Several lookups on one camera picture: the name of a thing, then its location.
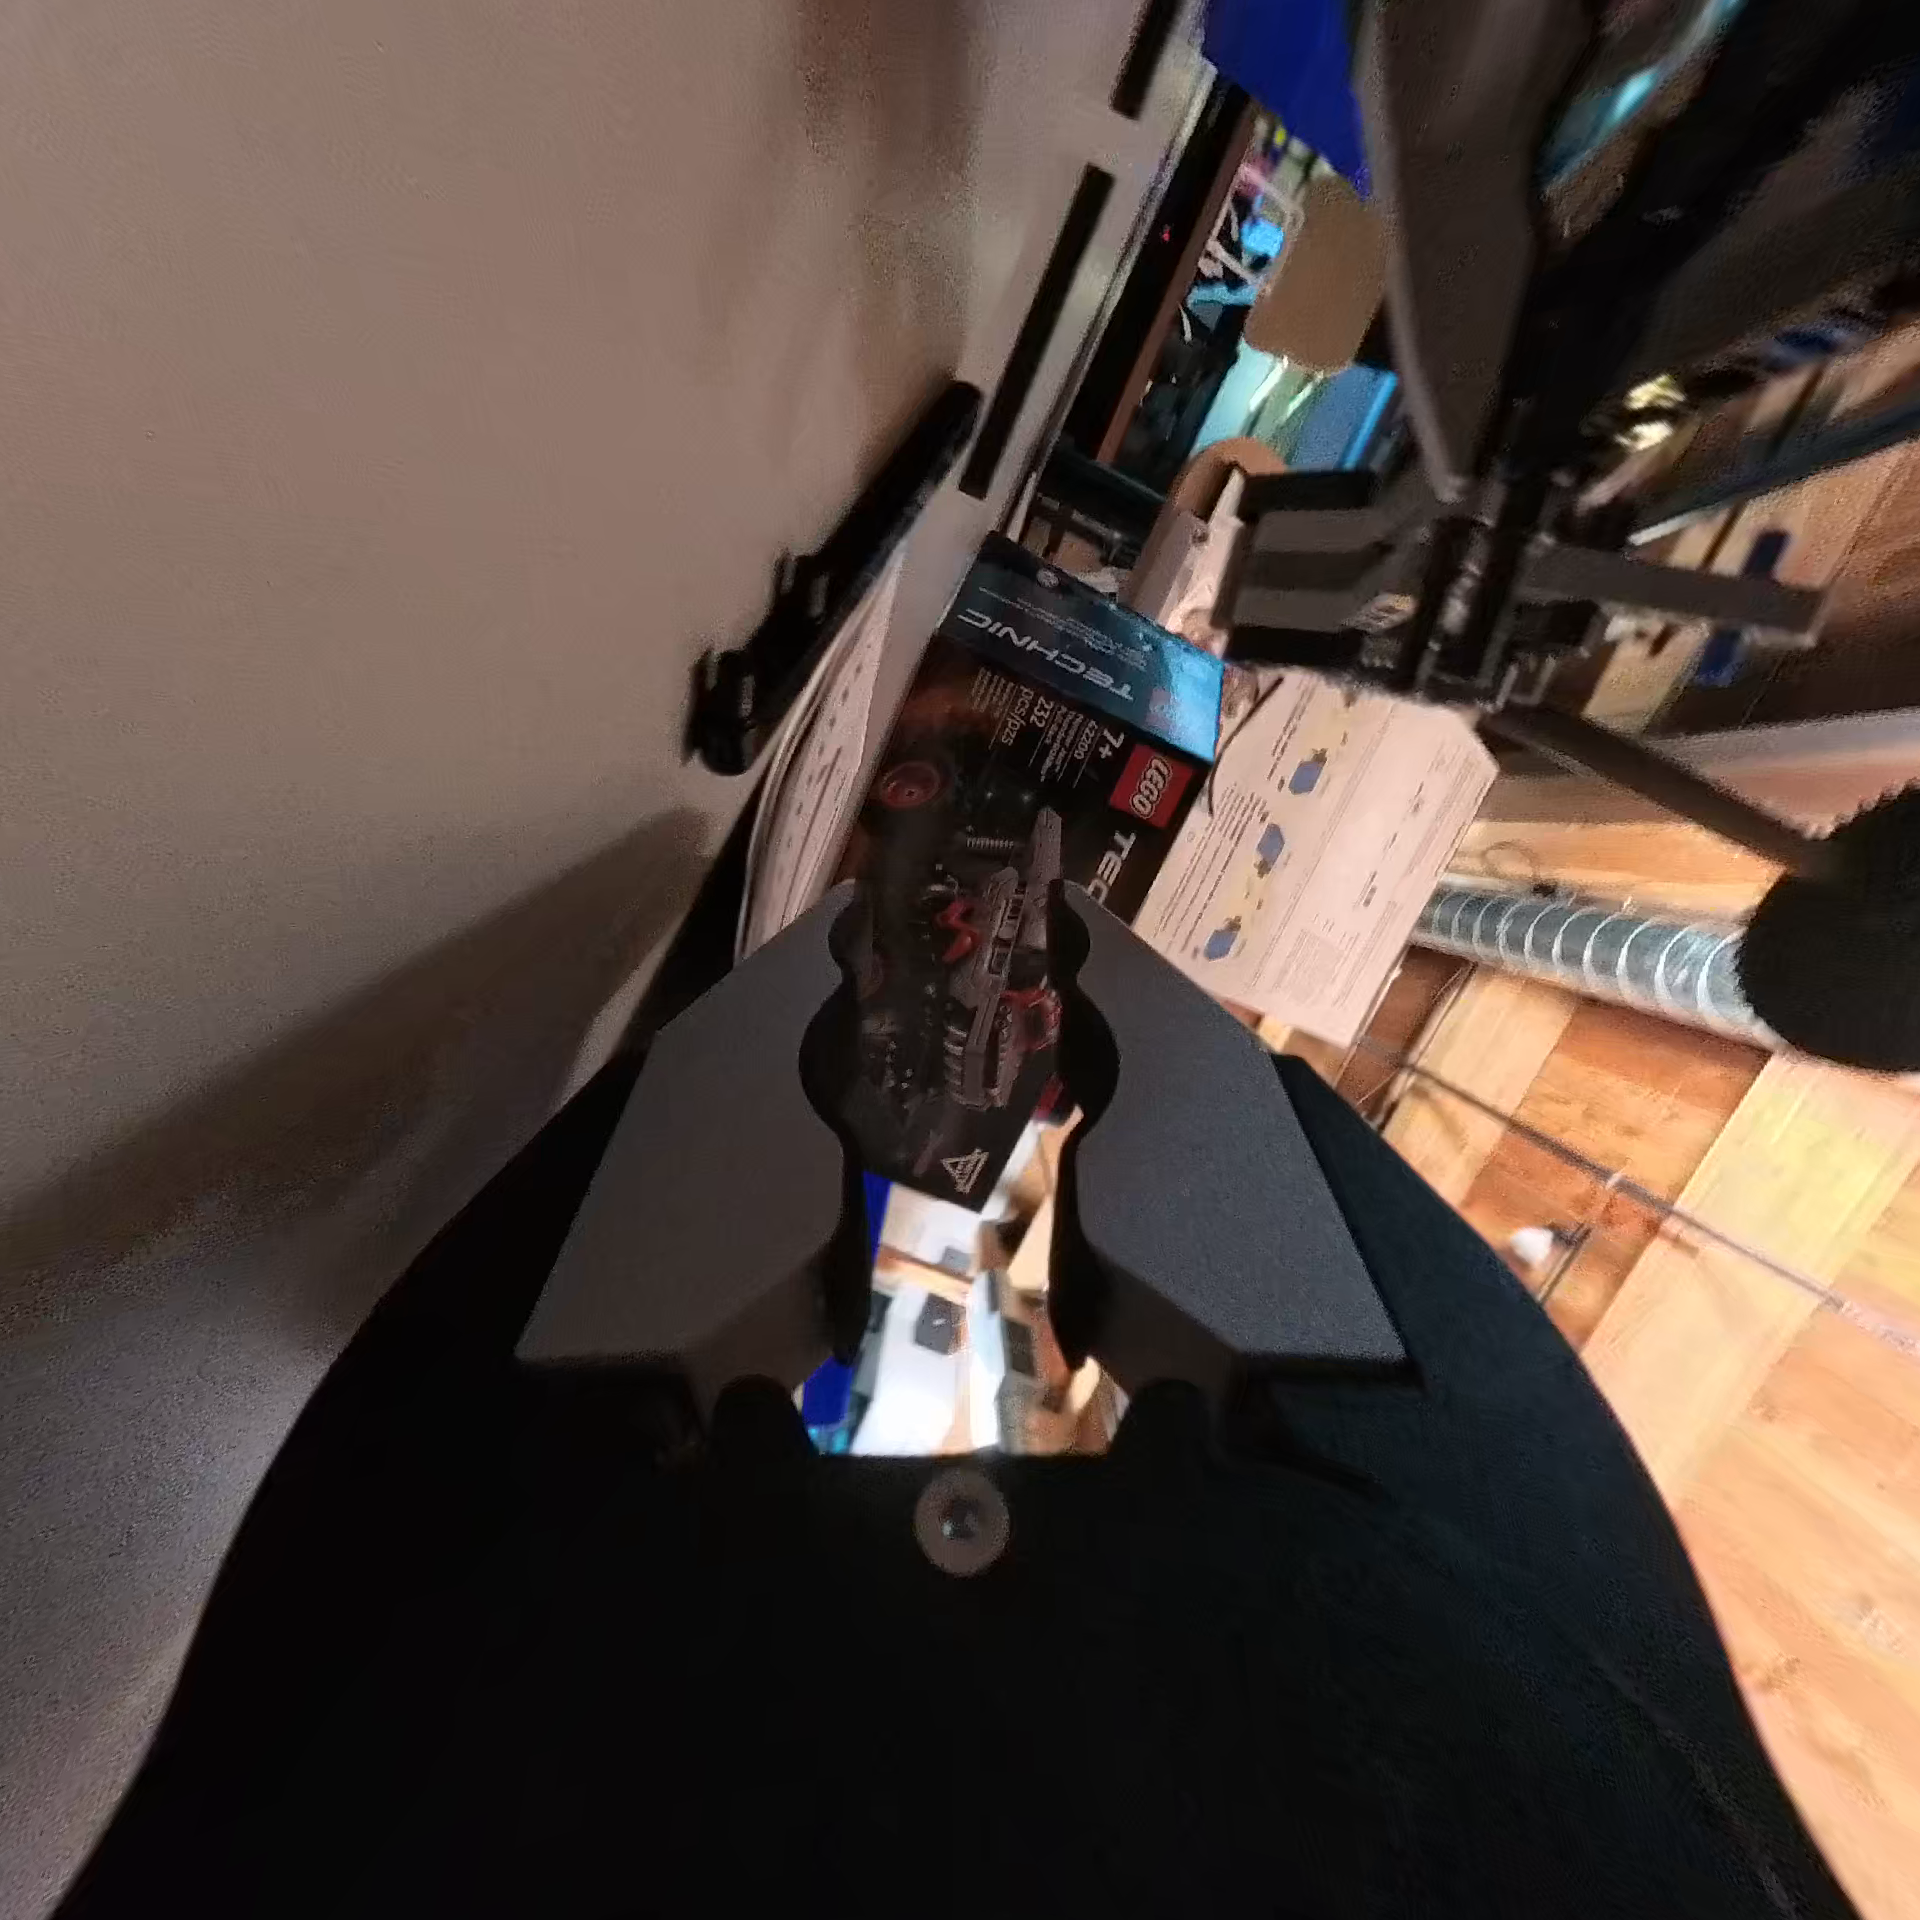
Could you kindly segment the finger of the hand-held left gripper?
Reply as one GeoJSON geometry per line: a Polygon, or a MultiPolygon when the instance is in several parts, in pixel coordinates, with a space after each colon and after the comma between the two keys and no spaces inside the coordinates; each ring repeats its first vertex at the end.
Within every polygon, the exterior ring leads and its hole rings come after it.
{"type": "Polygon", "coordinates": [[[1361,10],[1359,106],[1384,225],[1389,335],[1431,492],[1486,462],[1541,254],[1537,156],[1594,37],[1581,2],[1361,10]]]}

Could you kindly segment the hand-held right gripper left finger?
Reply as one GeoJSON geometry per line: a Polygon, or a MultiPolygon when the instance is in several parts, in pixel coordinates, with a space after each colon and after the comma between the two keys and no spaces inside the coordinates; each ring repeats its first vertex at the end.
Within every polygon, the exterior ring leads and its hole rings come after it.
{"type": "Polygon", "coordinates": [[[519,1332],[525,1369],[715,1404],[746,1381],[794,1394],[857,1340],[873,1262],[837,1107],[855,915],[857,886],[834,885],[656,1033],[519,1332]]]}

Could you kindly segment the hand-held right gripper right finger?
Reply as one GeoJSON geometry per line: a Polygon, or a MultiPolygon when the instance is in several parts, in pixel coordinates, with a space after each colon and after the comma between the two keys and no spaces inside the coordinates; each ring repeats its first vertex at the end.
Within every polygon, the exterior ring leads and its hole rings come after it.
{"type": "Polygon", "coordinates": [[[1090,889],[1050,899],[1058,1074],[1050,1323],[1125,1394],[1402,1381],[1409,1353],[1279,1061],[1090,889]]]}

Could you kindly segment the person's left forearm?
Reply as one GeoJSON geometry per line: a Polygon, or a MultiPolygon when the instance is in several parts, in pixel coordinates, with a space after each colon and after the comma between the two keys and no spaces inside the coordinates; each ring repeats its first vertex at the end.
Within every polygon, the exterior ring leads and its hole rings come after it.
{"type": "Polygon", "coordinates": [[[1918,1071],[1918,788],[1886,793],[1779,877],[1737,948],[1741,993],[1791,1049],[1918,1071]]]}

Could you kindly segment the grey desk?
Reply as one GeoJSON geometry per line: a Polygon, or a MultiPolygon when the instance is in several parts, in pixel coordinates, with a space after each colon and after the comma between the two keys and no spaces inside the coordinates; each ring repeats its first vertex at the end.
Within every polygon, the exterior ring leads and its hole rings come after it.
{"type": "Polygon", "coordinates": [[[743,805],[694,667],[1201,83],[1146,5],[5,5],[5,1916],[743,805]]]}

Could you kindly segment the short black toy beam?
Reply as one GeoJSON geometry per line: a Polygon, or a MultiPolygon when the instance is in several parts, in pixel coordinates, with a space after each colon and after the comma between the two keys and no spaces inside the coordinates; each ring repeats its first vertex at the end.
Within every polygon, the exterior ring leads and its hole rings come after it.
{"type": "Polygon", "coordinates": [[[1152,0],[1136,10],[1134,27],[1112,84],[1112,109],[1136,122],[1160,75],[1163,55],[1183,27],[1187,2],[1152,0]]]}

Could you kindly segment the folded instruction sheet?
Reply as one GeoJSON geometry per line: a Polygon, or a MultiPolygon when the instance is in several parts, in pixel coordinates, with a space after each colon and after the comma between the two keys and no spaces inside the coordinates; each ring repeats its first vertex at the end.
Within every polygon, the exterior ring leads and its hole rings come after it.
{"type": "Polygon", "coordinates": [[[1136,913],[1206,993],[1359,1038],[1497,779],[1456,711],[1263,670],[1136,913]]]}

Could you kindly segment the long black toy beam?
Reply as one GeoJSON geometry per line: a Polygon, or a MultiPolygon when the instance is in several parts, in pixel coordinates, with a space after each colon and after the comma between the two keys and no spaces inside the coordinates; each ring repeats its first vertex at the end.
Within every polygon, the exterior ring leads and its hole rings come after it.
{"type": "Polygon", "coordinates": [[[1086,266],[1114,185],[1117,179],[1112,172],[1094,163],[1083,164],[1040,282],[1026,305],[981,426],[967,449],[967,462],[958,477],[958,492],[963,497],[989,498],[994,487],[1001,457],[1014,441],[1021,415],[1040,378],[1042,361],[1064,322],[1075,282],[1086,266]]]}

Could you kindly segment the white instruction booklet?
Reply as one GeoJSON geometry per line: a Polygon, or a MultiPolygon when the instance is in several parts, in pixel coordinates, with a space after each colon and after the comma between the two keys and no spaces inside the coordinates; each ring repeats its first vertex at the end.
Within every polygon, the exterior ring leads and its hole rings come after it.
{"type": "Polygon", "coordinates": [[[873,690],[903,570],[905,556],[885,564],[827,642],[775,735],[752,811],[736,913],[739,963],[810,913],[833,879],[867,759],[873,690]]]}

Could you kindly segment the dark toy set box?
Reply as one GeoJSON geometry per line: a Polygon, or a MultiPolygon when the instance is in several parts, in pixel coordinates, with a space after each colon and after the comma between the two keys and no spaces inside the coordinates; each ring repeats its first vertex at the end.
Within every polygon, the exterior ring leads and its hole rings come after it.
{"type": "Polygon", "coordinates": [[[931,635],[855,809],[857,1066],[867,1170],[986,1210],[1062,1103],[1050,905],[1146,903],[1214,756],[1223,665],[990,535],[931,635]]]}

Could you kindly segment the black toy beam with pins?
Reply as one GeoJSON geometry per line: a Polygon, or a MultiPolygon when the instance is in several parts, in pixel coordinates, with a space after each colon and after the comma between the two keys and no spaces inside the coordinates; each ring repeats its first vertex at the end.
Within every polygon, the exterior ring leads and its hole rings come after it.
{"type": "Polygon", "coordinates": [[[687,748],[703,769],[721,778],[755,769],[841,626],[971,443],[983,403],[981,389],[963,380],[945,385],[827,538],[779,562],[773,602],[752,635],[699,661],[687,748]]]}

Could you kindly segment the silver ribbed duct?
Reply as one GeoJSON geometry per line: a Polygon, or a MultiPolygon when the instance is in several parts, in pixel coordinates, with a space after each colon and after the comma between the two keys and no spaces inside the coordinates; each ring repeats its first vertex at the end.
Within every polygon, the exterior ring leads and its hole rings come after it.
{"type": "Polygon", "coordinates": [[[1743,926],[1544,892],[1440,885],[1410,941],[1589,1002],[1783,1052],[1743,993],[1743,926]]]}

